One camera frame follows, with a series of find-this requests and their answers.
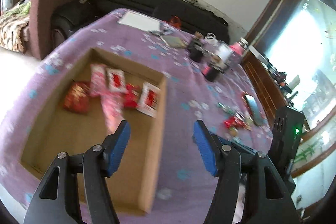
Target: cardboard tray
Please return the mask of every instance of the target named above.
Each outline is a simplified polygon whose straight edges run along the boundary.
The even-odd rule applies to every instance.
[[[100,98],[90,98],[87,115],[62,108],[72,80],[90,80],[90,64],[104,63],[125,72],[127,83],[142,86],[147,81],[161,89],[157,116],[152,118],[137,110],[124,110],[130,123],[131,137],[119,169],[106,179],[115,209],[137,215],[149,213],[155,196],[164,131],[166,78],[155,70],[101,49],[92,49],[82,57],[53,91],[36,117],[25,145],[21,163],[41,179],[61,151],[69,155],[84,153],[101,144],[107,134]],[[83,177],[78,175],[80,200],[85,202]]]

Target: blue gripper pad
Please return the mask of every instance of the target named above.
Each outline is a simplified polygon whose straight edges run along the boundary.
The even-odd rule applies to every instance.
[[[107,168],[107,174],[109,176],[112,176],[112,174],[119,168],[121,158],[123,157],[125,148],[131,135],[131,128],[129,123],[122,121],[114,135],[117,136],[117,139],[115,140],[115,146],[110,151],[109,155],[109,165]]]
[[[201,153],[201,157],[205,168],[214,177],[217,176],[218,169],[216,166],[216,148],[214,147],[211,134],[207,130],[203,121],[197,120],[194,123],[194,140],[198,146],[198,150]]]

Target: red candy bag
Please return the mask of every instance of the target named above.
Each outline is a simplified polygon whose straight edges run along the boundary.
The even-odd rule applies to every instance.
[[[124,120],[122,116],[122,94],[120,92],[107,91],[100,97],[100,100],[108,134],[113,134],[117,130],[120,122]]]
[[[91,64],[91,97],[98,97],[107,91],[105,68],[105,64]]]
[[[76,113],[89,111],[90,82],[74,82],[65,96],[63,108]]]
[[[137,90],[140,89],[139,86],[135,87],[131,84],[126,85],[127,92],[125,94],[124,98],[124,107],[125,108],[137,108],[138,106],[138,99],[139,99],[139,93]]]
[[[161,90],[156,86],[145,82],[143,83],[142,94],[138,103],[137,110],[151,117],[156,117],[157,101]]]
[[[125,75],[120,69],[106,69],[109,78],[109,90],[111,92],[127,92],[125,87]]]
[[[223,124],[226,126],[226,128],[230,128],[230,127],[243,128],[246,126],[244,120],[241,118],[240,115],[237,115],[237,114],[225,120]]]

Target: black sofa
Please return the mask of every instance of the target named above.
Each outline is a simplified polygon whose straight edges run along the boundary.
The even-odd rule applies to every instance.
[[[58,7],[52,16],[55,47],[80,28],[118,8],[128,8],[165,21],[178,16],[183,31],[198,31],[203,35],[211,32],[227,44],[230,41],[224,19],[183,0],[89,0],[85,4],[76,0]]]

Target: purple bedsheet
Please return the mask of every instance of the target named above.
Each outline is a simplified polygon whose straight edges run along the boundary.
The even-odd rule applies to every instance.
[[[217,108],[221,102],[246,112],[242,92],[257,98],[240,65],[227,71],[215,83],[207,82],[201,69],[188,59],[187,51],[165,47],[162,40],[139,29],[117,23],[126,10],[111,12],[81,29],[43,60],[35,75],[6,114],[0,125],[0,183],[24,207],[29,205],[39,181],[24,169],[20,158],[34,120],[60,79],[88,49],[99,47],[126,56],[168,78],[167,107],[162,160],[152,213],[145,217],[120,214],[122,223],[202,223],[211,204],[217,179],[205,170],[196,144],[193,123],[202,119],[209,131],[230,138],[221,123],[228,118]],[[175,28],[175,35],[191,35]],[[263,108],[257,100],[262,114]],[[272,135],[267,122],[240,129],[241,141],[268,151]],[[81,204],[83,220],[89,222],[87,207]]]

